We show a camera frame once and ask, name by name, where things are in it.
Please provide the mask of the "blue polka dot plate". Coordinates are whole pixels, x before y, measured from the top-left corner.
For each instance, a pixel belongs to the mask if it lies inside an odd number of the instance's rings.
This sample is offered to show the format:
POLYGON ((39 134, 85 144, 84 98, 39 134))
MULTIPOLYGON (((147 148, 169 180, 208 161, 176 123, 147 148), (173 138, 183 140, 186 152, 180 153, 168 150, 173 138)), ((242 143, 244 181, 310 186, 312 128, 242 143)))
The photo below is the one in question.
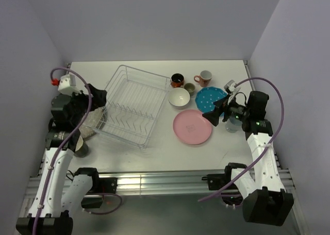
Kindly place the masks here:
POLYGON ((214 110, 214 102, 226 96, 227 93, 220 88, 204 87, 197 92, 195 103, 199 111, 206 113, 214 110))

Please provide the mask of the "black mug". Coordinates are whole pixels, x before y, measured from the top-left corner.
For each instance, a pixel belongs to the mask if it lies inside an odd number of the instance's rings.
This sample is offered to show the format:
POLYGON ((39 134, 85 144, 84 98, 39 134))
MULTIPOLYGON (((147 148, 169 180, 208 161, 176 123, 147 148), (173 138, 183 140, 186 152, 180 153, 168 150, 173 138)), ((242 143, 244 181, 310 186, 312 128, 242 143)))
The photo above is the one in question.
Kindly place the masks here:
POLYGON ((88 145, 84 142, 82 137, 79 137, 77 144, 76 144, 76 149, 74 156, 78 158, 83 158, 89 154, 89 147, 88 145))

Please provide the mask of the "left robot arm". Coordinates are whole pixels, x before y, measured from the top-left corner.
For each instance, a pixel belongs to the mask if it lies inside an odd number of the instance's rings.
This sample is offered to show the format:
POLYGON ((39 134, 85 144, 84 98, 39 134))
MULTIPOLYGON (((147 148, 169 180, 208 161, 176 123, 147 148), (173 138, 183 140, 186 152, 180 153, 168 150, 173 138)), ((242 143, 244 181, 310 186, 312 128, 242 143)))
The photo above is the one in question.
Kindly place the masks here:
POLYGON ((66 174, 79 141, 79 127, 90 111, 106 105, 105 90, 86 84, 88 93, 58 94, 52 99, 45 161, 39 187, 26 217, 20 217, 20 234, 71 234, 73 215, 87 193, 100 189, 97 169, 77 170, 69 189, 63 190, 66 174))

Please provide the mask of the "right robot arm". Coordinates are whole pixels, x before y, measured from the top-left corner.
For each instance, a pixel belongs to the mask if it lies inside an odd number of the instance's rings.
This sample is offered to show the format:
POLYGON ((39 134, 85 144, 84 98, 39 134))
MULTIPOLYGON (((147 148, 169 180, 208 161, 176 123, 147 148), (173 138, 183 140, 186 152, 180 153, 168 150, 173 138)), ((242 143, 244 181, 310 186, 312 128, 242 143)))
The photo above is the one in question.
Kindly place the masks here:
POLYGON ((243 218, 246 222, 282 226, 294 204, 281 181, 276 165, 271 123, 265 119, 269 96, 260 91, 252 91, 245 105, 236 102, 236 96, 229 94, 214 102, 214 110, 203 113, 203 117, 213 125, 235 119, 241 121, 245 139, 250 147, 253 162, 250 166, 229 163, 223 174, 208 174, 204 177, 215 194, 237 188, 242 196, 243 218))

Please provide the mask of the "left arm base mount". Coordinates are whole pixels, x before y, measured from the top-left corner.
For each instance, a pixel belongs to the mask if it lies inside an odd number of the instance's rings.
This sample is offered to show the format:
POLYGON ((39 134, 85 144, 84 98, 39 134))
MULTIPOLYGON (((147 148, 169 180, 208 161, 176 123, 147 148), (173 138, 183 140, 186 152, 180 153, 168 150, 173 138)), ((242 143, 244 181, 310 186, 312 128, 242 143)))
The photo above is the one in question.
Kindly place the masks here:
POLYGON ((104 196, 96 195, 96 193, 112 193, 116 194, 118 179, 115 177, 100 178, 95 189, 90 190, 86 197, 81 201, 81 207, 84 209, 100 208, 104 196))

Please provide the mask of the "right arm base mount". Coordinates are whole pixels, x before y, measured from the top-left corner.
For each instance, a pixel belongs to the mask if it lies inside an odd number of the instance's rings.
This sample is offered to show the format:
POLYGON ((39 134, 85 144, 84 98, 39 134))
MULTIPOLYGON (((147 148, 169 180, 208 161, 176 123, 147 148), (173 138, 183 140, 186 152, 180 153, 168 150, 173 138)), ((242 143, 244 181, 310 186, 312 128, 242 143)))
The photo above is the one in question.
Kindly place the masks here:
MULTIPOLYGON (((206 176, 203 176, 201 180, 207 182, 209 191, 216 191, 222 188, 223 186, 225 186, 228 182, 230 182, 230 179, 226 177, 224 173, 207 174, 206 176)), ((240 207, 243 202, 243 198, 240 192, 238 191, 238 188, 234 184, 232 184, 226 190, 230 190, 230 192, 223 193, 219 196, 222 203, 226 207, 232 207, 232 208, 240 207)))

